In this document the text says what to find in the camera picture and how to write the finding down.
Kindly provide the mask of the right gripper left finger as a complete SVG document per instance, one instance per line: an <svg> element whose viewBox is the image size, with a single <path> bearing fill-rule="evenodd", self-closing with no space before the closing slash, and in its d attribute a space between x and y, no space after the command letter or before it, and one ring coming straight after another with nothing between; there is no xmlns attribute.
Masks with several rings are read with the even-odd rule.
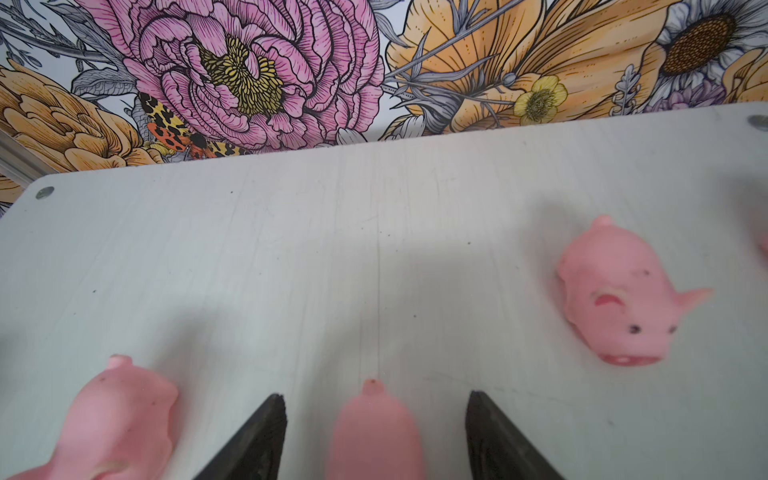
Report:
<svg viewBox="0 0 768 480"><path fill-rule="evenodd" d="M195 480L275 480L287 430L284 396L267 397Z"/></svg>

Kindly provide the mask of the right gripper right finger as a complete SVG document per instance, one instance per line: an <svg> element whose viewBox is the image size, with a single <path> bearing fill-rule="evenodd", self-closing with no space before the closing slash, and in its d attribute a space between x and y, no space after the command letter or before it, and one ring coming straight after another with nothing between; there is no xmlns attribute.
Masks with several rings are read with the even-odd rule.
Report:
<svg viewBox="0 0 768 480"><path fill-rule="evenodd" d="M564 479L484 391L469 395L465 432L474 480Z"/></svg>

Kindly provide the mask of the pink toy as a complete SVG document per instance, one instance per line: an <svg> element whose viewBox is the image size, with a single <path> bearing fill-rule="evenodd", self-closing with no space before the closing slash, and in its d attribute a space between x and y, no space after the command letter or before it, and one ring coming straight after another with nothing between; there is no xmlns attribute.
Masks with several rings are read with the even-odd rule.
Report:
<svg viewBox="0 0 768 480"><path fill-rule="evenodd" d="M175 384L115 354L77 394L49 461L16 479L158 479L173 451Z"/></svg>
<svg viewBox="0 0 768 480"><path fill-rule="evenodd" d="M424 479L426 467L415 418L384 383L368 379L334 424L328 479Z"/></svg>
<svg viewBox="0 0 768 480"><path fill-rule="evenodd" d="M623 367L665 359L682 319L713 296L677 291L651 246L608 215L571 242L557 274L567 321L602 361Z"/></svg>

